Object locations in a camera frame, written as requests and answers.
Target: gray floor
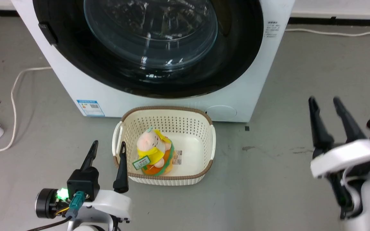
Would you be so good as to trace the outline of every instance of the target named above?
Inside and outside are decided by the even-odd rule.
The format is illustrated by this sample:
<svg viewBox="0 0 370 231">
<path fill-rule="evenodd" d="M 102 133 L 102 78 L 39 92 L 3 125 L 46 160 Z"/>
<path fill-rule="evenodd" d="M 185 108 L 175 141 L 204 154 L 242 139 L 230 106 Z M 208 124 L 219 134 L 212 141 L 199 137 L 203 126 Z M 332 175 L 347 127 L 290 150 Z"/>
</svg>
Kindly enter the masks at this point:
<svg viewBox="0 0 370 231">
<path fill-rule="evenodd" d="M 13 81 L 22 69 L 41 66 L 47 62 L 22 21 L 0 18 L 0 123 L 6 130 L 0 148 L 12 133 Z M 127 195 L 135 205 L 135 220 L 123 224 L 122 231 L 339 230 L 339 209 L 329 184 L 310 173 L 310 95 L 317 97 L 338 141 L 345 134 L 333 96 L 341 96 L 364 126 L 370 118 L 370 36 L 286 33 L 248 124 L 251 131 L 244 130 L 246 124 L 216 123 L 215 161 L 197 185 L 130 182 Z M 95 139 L 100 142 L 94 166 L 101 188 L 112 188 L 116 168 L 110 140 L 119 119 L 83 117 L 52 71 L 26 75 L 15 98 L 18 136 L 11 149 L 0 153 L 0 230 L 22 231 L 52 222 L 35 216 L 35 196 L 44 187 L 64 187 Z"/>
</svg>

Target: white power cord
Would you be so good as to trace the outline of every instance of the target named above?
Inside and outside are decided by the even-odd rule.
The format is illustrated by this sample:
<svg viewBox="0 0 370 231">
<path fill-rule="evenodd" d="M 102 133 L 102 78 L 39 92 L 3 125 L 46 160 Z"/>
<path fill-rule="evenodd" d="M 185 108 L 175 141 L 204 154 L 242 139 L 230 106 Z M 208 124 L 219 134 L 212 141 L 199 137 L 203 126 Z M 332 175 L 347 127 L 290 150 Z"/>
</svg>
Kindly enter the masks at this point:
<svg viewBox="0 0 370 231">
<path fill-rule="evenodd" d="M 12 138 L 11 138 L 11 141 L 9 142 L 9 144 L 5 148 L 1 148 L 0 149 L 0 152 L 3 152 L 5 150 L 7 150 L 8 148 L 10 148 L 12 146 L 13 140 L 15 139 L 15 133 L 16 133 L 16 107 L 15 107 L 15 102 L 13 100 L 13 91 L 15 89 L 16 83 L 18 82 L 19 78 L 25 72 L 41 71 L 41 70 L 49 70 L 49 69 L 52 69 L 52 67 L 34 67 L 34 68 L 28 68 L 28 69 L 25 69 L 25 70 L 22 70 L 21 72 L 19 72 L 18 76 L 16 77 L 15 82 L 14 82 L 14 84 L 12 86 L 12 89 L 11 89 L 11 101 L 12 101 L 12 108 L 13 108 L 13 131 L 12 131 Z"/>
<path fill-rule="evenodd" d="M 365 33 L 360 33 L 360 34 L 345 34 L 345 33 L 336 33 L 336 32 L 323 32 L 323 31 L 310 30 L 310 29 L 304 29 L 304 28 L 294 28 L 294 29 L 285 30 L 285 32 L 292 32 L 292 31 L 302 31 L 302 32 L 315 33 L 319 35 L 338 35 L 338 36 L 346 36 L 346 37 L 358 37 L 358 36 L 370 35 L 370 31 L 365 32 Z"/>
</svg>

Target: basket handle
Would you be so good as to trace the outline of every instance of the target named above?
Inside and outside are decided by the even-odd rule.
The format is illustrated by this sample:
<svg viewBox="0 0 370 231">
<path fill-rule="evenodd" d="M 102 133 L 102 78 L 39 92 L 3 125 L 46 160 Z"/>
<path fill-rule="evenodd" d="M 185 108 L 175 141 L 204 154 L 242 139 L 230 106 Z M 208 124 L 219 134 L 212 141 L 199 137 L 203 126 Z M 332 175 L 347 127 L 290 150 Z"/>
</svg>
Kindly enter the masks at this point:
<svg viewBox="0 0 370 231">
<path fill-rule="evenodd" d="M 211 153 L 211 160 L 213 160 L 215 156 L 215 149 L 216 149 L 216 132 L 215 132 L 215 127 L 213 125 L 211 127 L 211 132 L 212 132 L 212 153 Z"/>
<path fill-rule="evenodd" d="M 116 151 L 120 149 L 120 142 L 119 140 L 121 139 L 122 136 L 122 121 L 120 121 L 116 127 L 115 130 L 113 131 L 112 135 L 112 155 L 116 157 Z"/>
</svg>

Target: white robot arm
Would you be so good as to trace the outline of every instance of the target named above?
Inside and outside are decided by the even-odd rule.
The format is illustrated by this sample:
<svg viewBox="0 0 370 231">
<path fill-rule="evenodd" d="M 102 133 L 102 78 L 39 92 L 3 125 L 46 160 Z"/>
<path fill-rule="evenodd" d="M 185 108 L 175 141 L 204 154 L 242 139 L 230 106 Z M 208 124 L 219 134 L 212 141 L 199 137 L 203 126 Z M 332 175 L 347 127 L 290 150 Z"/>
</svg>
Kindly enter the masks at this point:
<svg viewBox="0 0 370 231">
<path fill-rule="evenodd" d="M 370 231 L 370 139 L 366 138 L 339 98 L 333 100 L 348 137 L 335 144 L 320 118 L 315 98 L 309 99 L 315 151 L 311 161 L 314 178 L 326 178 L 341 207 L 344 231 Z"/>
<path fill-rule="evenodd" d="M 35 212 L 39 218 L 65 218 L 61 222 L 30 229 L 38 231 L 66 222 L 68 231 L 116 231 L 122 222 L 131 222 L 131 199 L 122 195 L 129 190 L 126 162 L 126 144 L 122 142 L 118 174 L 114 190 L 100 190 L 99 172 L 92 167 L 98 141 L 89 150 L 80 169 L 76 169 L 67 181 L 67 189 L 43 189 L 37 196 Z"/>
</svg>

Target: stuffed toy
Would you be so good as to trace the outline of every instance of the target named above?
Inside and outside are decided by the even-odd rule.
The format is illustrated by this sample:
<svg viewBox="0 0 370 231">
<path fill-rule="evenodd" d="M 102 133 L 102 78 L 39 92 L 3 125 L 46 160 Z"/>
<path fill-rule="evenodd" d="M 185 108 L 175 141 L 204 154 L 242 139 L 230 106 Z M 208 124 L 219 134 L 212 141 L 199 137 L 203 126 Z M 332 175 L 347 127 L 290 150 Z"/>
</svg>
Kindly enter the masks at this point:
<svg viewBox="0 0 370 231">
<path fill-rule="evenodd" d="M 152 128 L 146 130 L 137 142 L 139 159 L 149 157 L 150 163 L 142 168 L 146 175 L 162 175 L 172 170 L 175 149 L 170 139 Z"/>
</svg>

